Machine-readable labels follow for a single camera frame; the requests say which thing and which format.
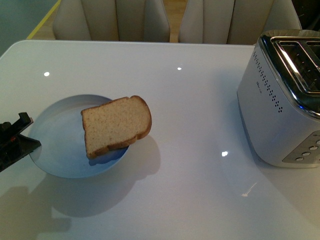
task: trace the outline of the silver toaster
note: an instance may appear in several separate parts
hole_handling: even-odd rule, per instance
[[[320,166],[320,33],[263,33],[237,89],[250,145],[265,162]]]

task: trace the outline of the white chair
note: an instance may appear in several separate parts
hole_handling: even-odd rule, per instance
[[[302,29],[291,0],[188,0],[178,41],[252,45],[283,29]]]
[[[62,0],[57,40],[169,42],[163,0]]]

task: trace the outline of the glossy table surface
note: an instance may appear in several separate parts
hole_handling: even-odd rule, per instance
[[[253,49],[13,45],[0,58],[0,123],[16,121],[20,112],[37,120],[70,96],[139,95],[152,129],[97,176],[56,177],[29,156],[2,171],[0,239],[320,239],[320,168],[274,167],[249,148],[237,87]]]

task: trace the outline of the wooden floor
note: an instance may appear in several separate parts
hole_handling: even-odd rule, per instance
[[[163,3],[164,3],[164,7],[165,7],[169,24],[170,24],[170,30],[171,30],[170,42],[177,43],[179,28],[180,28],[182,17],[186,9],[187,0],[163,0]],[[32,39],[38,39],[38,40],[54,40],[55,39],[53,30],[52,30],[52,23],[55,19],[57,9],[53,11],[53,13],[39,28],[39,30],[35,33]]]

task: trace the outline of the blue plate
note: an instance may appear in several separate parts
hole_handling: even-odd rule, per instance
[[[129,147],[91,160],[86,155],[81,110],[109,101],[103,96],[76,95],[44,110],[31,125],[28,135],[41,142],[41,147],[30,153],[33,162],[45,172],[63,178],[95,176],[118,163]]]

